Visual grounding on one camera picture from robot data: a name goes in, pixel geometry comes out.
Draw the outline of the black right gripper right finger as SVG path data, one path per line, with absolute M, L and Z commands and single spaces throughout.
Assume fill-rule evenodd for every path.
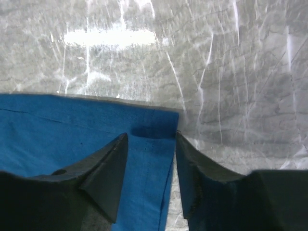
M 258 169 L 242 175 L 196 150 L 180 133 L 176 159 L 189 230 L 307 230 L 306 170 Z

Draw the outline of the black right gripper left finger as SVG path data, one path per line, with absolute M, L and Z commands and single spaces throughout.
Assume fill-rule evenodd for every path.
M 116 222 L 128 156 L 123 133 L 50 175 L 0 173 L 3 231 L 109 231 Z

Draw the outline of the blue t shirt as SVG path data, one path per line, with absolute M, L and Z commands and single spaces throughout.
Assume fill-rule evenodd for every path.
M 128 160 L 114 231 L 163 231 L 179 114 L 51 95 L 0 96 L 0 168 L 51 174 L 128 135 Z

